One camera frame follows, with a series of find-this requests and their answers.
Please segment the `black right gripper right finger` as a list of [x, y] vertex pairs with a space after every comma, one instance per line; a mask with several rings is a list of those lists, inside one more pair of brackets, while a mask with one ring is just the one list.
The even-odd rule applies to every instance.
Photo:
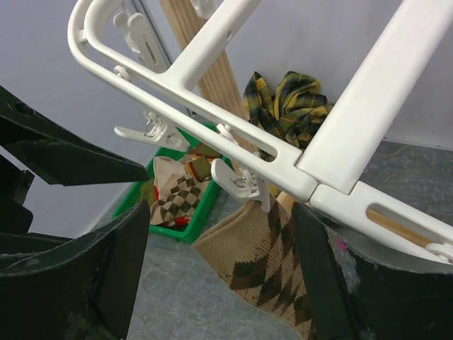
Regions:
[[319, 339], [451, 339], [452, 266], [411, 256], [295, 203]]

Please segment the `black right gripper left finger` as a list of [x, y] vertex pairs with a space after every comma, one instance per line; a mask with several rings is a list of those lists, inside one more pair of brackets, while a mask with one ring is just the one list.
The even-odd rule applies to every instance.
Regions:
[[125, 339], [147, 246], [146, 202], [76, 239], [1, 235], [2, 339]]

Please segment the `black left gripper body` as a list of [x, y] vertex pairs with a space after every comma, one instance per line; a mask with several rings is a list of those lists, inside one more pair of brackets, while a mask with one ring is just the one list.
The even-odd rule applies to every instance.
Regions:
[[28, 232], [33, 214], [23, 204], [34, 178], [29, 170], [21, 170], [1, 156], [1, 232]]

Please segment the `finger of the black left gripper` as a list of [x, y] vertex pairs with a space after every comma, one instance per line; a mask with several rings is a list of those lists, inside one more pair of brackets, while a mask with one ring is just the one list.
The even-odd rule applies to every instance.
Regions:
[[1, 88], [1, 146], [50, 185], [130, 183], [141, 164], [87, 142]]

